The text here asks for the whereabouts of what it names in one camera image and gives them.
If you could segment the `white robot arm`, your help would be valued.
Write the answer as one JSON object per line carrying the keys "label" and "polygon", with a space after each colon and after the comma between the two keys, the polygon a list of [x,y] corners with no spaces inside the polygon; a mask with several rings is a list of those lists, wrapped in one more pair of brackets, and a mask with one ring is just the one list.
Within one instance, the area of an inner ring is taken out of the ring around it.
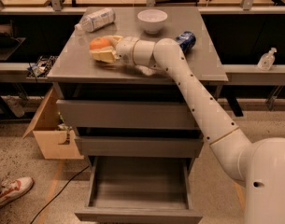
{"label": "white robot arm", "polygon": [[179,43],[106,35],[90,42],[96,61],[161,67],[177,84],[212,152],[246,188],[245,224],[285,224],[285,138],[252,143],[190,69]]}

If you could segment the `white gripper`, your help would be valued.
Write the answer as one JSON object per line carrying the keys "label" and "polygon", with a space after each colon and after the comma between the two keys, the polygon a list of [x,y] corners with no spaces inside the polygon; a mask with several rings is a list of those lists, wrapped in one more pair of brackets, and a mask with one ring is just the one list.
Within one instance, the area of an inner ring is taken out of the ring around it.
{"label": "white gripper", "polygon": [[101,49],[91,49],[91,56],[99,62],[114,63],[117,56],[121,63],[125,65],[134,65],[134,47],[139,40],[138,37],[127,36],[123,38],[120,35],[105,35],[111,46]]}

